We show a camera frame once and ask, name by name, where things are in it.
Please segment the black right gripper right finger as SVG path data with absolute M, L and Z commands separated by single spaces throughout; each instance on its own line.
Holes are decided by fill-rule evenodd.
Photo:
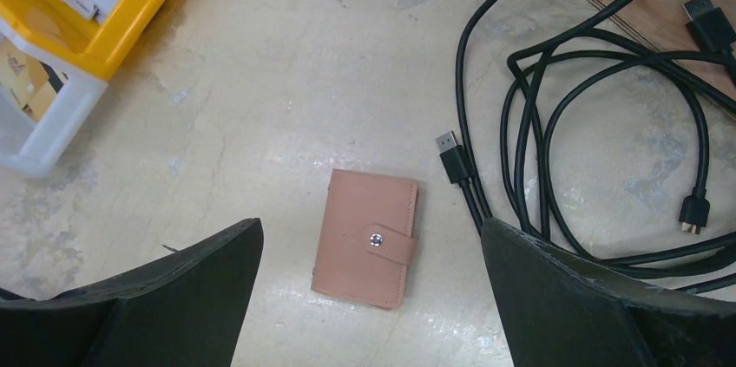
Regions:
M 732 366 L 735 305 L 650 285 L 498 219 L 484 262 L 517 366 Z

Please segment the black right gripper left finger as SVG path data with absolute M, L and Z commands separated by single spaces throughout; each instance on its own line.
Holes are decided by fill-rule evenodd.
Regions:
M 1 293 L 4 366 L 228 366 L 264 244 L 257 219 L 36 300 Z

